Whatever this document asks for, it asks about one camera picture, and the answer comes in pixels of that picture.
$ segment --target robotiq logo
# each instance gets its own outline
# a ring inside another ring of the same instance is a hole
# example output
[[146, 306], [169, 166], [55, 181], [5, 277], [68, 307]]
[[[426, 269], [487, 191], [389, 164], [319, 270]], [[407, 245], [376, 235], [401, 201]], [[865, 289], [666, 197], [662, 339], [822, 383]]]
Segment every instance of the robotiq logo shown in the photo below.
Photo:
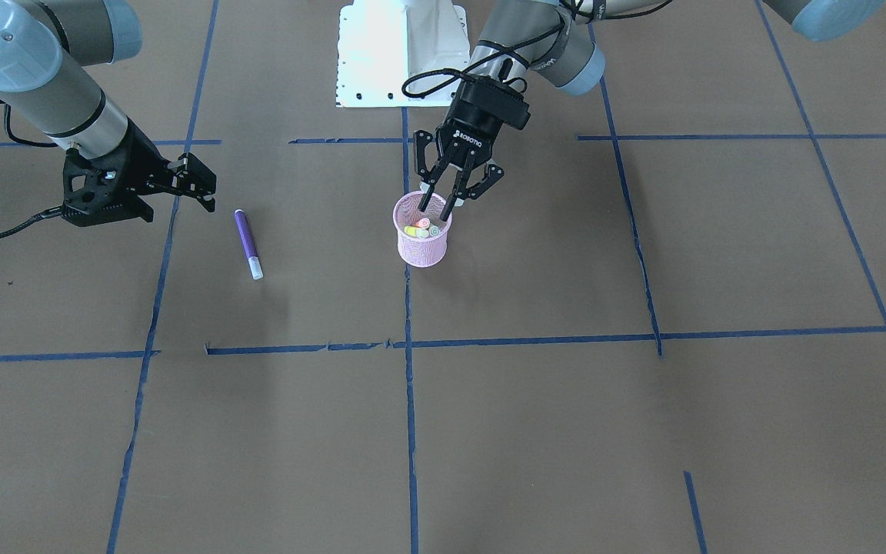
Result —
[[464, 139], [468, 143], [471, 143], [472, 145], [475, 145], [478, 148], [483, 148], [483, 146], [485, 146], [485, 144], [482, 143], [481, 141], [475, 139], [474, 137], [471, 137], [470, 135], [465, 135], [464, 133], [461, 133], [460, 131], [455, 131], [453, 133], [453, 136], [454, 136], [454, 138]]

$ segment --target white mounting plate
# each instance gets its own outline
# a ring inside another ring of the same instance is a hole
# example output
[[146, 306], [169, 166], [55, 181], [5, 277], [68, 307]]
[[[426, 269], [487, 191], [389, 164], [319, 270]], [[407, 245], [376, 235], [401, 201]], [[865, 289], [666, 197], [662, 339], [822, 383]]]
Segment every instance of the white mounting plate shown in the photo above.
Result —
[[[341, 8], [338, 41], [337, 105], [342, 108], [401, 108], [401, 106], [450, 105], [458, 83], [449, 85], [426, 98], [408, 98], [401, 84], [412, 75], [453, 67], [463, 69], [470, 63], [467, 43], [467, 11], [453, 6], [463, 35], [437, 35], [437, 29], [409, 28], [409, 10], [398, 3], [391, 9], [384, 5], [348, 5]], [[414, 41], [409, 41], [414, 34]], [[411, 69], [409, 47], [432, 47], [421, 52], [422, 67]], [[428, 90], [446, 80], [446, 76], [428, 77], [409, 87], [410, 92]]]

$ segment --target blue painter's tape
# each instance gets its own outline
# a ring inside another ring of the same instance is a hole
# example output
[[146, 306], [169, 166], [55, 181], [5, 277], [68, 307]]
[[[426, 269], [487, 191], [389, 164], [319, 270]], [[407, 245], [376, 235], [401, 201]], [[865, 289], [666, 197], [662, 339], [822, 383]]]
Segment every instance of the blue painter's tape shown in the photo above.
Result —
[[411, 268], [405, 264], [405, 399], [408, 401], [408, 521], [411, 554], [419, 554], [419, 494], [415, 479], [415, 389], [412, 372]]
[[[200, 75], [197, 78], [197, 90], [194, 92], [193, 109], [190, 112], [190, 124], [187, 130], [186, 151], [189, 152], [194, 144], [194, 130], [197, 129], [197, 114], [200, 112], [201, 94], [204, 88], [204, 80], [207, 76], [208, 60], [211, 57], [211, 44], [214, 41], [215, 22], [218, 20], [219, 0], [214, 0], [211, 6], [211, 21], [208, 23], [207, 39], [204, 44], [204, 57], [201, 62]], [[115, 554], [118, 542], [118, 531], [122, 520], [122, 510], [125, 506], [125, 495], [128, 490], [129, 476], [132, 470], [132, 459], [135, 454], [136, 438], [138, 437], [138, 421], [142, 417], [142, 405], [145, 398], [145, 381], [148, 379], [148, 366], [152, 360], [152, 347], [155, 344], [155, 331], [158, 328], [159, 312], [162, 309], [162, 293], [166, 287], [166, 275], [169, 271], [169, 257], [173, 249], [173, 231], [176, 227], [176, 214], [179, 212], [180, 197], [173, 199], [173, 210], [169, 216], [169, 228], [166, 231], [166, 242], [162, 249], [162, 265], [159, 266], [159, 280], [155, 289], [155, 301], [152, 303], [152, 323], [148, 336], [145, 338], [145, 357], [142, 361], [142, 369], [138, 375], [138, 390], [136, 392], [135, 417], [132, 425], [132, 439], [129, 448], [125, 450], [125, 459], [122, 463], [122, 477], [118, 482], [118, 496], [115, 500], [115, 511], [112, 515], [112, 530], [108, 534], [108, 554]]]
[[886, 333], [884, 326], [868, 327], [819, 327], [819, 329], [755, 329], [743, 331], [700, 331], [690, 333], [662, 333], [664, 340], [699, 340], [703, 338], [750, 338], [772, 336], [813, 336]]
[[291, 354], [295, 352], [320, 352], [327, 350], [326, 344], [306, 344], [298, 346], [256, 346], [250, 348], [205, 348], [207, 355], [246, 355], [246, 354]]
[[[817, 139], [843, 139], [843, 140], [882, 140], [886, 139], [886, 133], [859, 133], [859, 134], [814, 134]], [[687, 134], [687, 135], [619, 135], [619, 141], [655, 141], [655, 140], [805, 140], [808, 134]], [[615, 137], [606, 135], [577, 135], [578, 141], [611, 141]]]
[[389, 138], [302, 138], [289, 141], [289, 144], [396, 144], [405, 143], [403, 137]]
[[471, 338], [457, 340], [418, 340], [412, 348], [454, 348], [460, 346], [518, 346], [527, 344], [585, 344], [600, 342], [638, 342], [655, 340], [654, 334], [559, 336], [528, 338]]
[[68, 360], [131, 360], [141, 358], [145, 351], [133, 350], [125, 352], [62, 352], [55, 354], [6, 354], [0, 355], [3, 362], [64, 362]]
[[[408, 139], [408, 108], [401, 109], [401, 136]], [[401, 193], [408, 194], [408, 140], [401, 141]]]
[[699, 543], [700, 554], [707, 554], [706, 534], [703, 533], [703, 519], [699, 516], [699, 504], [696, 503], [696, 487], [692, 483], [692, 473], [683, 471], [686, 481], [686, 493], [689, 494], [689, 508], [692, 509], [693, 525], [696, 525], [696, 541]]
[[[594, 36], [594, 29], [587, 28], [590, 32], [591, 42], [597, 45], [597, 38]], [[628, 217], [631, 224], [631, 235], [634, 239], [634, 249], [638, 256], [638, 264], [641, 266], [641, 277], [645, 284], [645, 299], [648, 304], [648, 315], [651, 320], [651, 332], [655, 334], [655, 349], [658, 350], [658, 357], [664, 357], [665, 351], [661, 346], [661, 333], [658, 331], [658, 317], [655, 315], [655, 301], [651, 297], [651, 283], [648, 279], [648, 267], [645, 264], [645, 254], [641, 248], [641, 238], [638, 235], [638, 222], [635, 220], [634, 205], [631, 203], [631, 193], [627, 185], [627, 175], [625, 173], [625, 159], [621, 155], [621, 145], [618, 141], [618, 129], [615, 127], [615, 116], [611, 111], [611, 97], [608, 94], [608, 82], [605, 77], [601, 77], [601, 94], [604, 97], [604, 110], [608, 116], [608, 127], [611, 130], [611, 143], [615, 148], [615, 161], [618, 163], [618, 173], [621, 180], [621, 192], [625, 196], [625, 208], [627, 208]]]
[[774, 37], [774, 32], [771, 29], [771, 25], [768, 22], [768, 17], [765, 14], [764, 7], [761, 5], [761, 0], [754, 0], [754, 4], [757, 6], [758, 13], [761, 15], [762, 21], [764, 22], [764, 27], [768, 32], [768, 38], [771, 41], [771, 45], [774, 46], [774, 53], [778, 57], [778, 63], [781, 64], [781, 70], [784, 73], [785, 78], [788, 80], [788, 87], [791, 88], [791, 94], [794, 95], [795, 104], [798, 106], [798, 111], [801, 113], [802, 120], [805, 122], [805, 128], [808, 130], [809, 139], [812, 141], [812, 146], [815, 147], [816, 156], [819, 158], [819, 164], [822, 167], [823, 173], [826, 175], [826, 182], [829, 183], [830, 192], [833, 194], [833, 200], [836, 202], [837, 210], [840, 212], [840, 217], [843, 219], [844, 227], [847, 228], [847, 234], [850, 236], [850, 241], [852, 245], [854, 245], [854, 250], [857, 252], [857, 257], [859, 262], [861, 262], [861, 267], [864, 270], [864, 276], [868, 281], [869, 286], [871, 287], [871, 293], [873, 294], [874, 300], [877, 303], [877, 309], [880, 312], [881, 317], [884, 320], [884, 325], [886, 328], [886, 308], [884, 306], [884, 301], [880, 297], [880, 291], [877, 289], [876, 281], [873, 278], [873, 274], [871, 273], [871, 267], [868, 265], [868, 260], [866, 260], [866, 256], [864, 255], [864, 250], [861, 248], [861, 242], [857, 238], [857, 233], [854, 231], [854, 226], [850, 221], [850, 216], [847, 214], [847, 209], [844, 207], [843, 200], [840, 199], [840, 192], [837, 189], [836, 182], [833, 179], [833, 172], [829, 169], [829, 164], [826, 162], [826, 155], [822, 152], [822, 146], [819, 144], [819, 140], [816, 137], [815, 132], [812, 130], [812, 123], [809, 122], [808, 113], [805, 111], [805, 106], [802, 104], [802, 99], [798, 95], [798, 88], [795, 87], [795, 81], [791, 77], [791, 71], [788, 71], [788, 64], [784, 62], [784, 56], [781, 54], [781, 49], [778, 47], [778, 40]]

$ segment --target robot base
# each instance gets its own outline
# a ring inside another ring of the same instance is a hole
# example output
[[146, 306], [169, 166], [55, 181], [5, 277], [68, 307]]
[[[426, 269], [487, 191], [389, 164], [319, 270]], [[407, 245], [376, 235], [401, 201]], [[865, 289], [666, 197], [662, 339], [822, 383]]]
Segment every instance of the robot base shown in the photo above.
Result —
[[[337, 105], [342, 108], [450, 105], [457, 83], [427, 98], [408, 98], [412, 75], [470, 63], [467, 12], [451, 0], [355, 0], [341, 8]], [[442, 83], [425, 78], [418, 92]]]

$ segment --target white marker cap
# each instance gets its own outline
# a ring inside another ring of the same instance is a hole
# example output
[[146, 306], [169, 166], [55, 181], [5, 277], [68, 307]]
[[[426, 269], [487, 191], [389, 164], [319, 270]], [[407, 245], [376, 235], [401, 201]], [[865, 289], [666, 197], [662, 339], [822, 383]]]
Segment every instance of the white marker cap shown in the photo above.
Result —
[[248, 259], [248, 267], [252, 270], [252, 279], [258, 281], [264, 274], [261, 273], [261, 263], [258, 262], [258, 256], [252, 256]]

